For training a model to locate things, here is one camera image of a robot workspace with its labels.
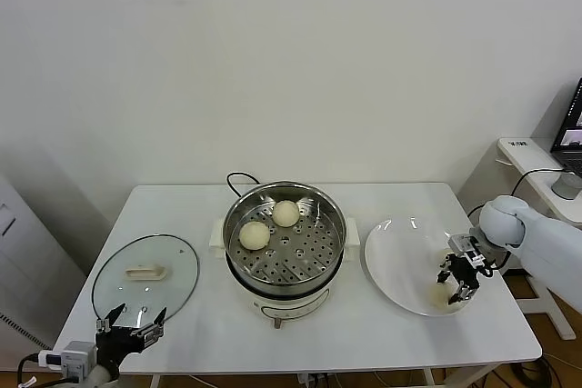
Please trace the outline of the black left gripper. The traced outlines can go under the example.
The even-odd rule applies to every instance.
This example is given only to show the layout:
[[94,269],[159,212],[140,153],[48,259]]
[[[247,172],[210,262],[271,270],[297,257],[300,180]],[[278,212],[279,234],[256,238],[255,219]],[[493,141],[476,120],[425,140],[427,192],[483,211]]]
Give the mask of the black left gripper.
[[104,367],[111,377],[119,376],[119,367],[131,353],[141,353],[164,336],[166,308],[153,322],[141,327],[120,327],[115,324],[124,312],[125,303],[112,309],[104,318],[96,320],[96,363]]

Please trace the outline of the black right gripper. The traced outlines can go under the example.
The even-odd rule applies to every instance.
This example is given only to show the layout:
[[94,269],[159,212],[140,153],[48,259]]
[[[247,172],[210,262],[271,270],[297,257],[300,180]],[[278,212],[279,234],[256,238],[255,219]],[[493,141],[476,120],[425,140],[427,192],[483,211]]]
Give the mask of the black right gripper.
[[447,260],[439,265],[439,268],[440,271],[436,280],[439,284],[444,284],[451,274],[458,284],[457,289],[448,299],[449,305],[463,303],[472,299],[480,283],[477,279],[477,270],[465,257],[449,254]]

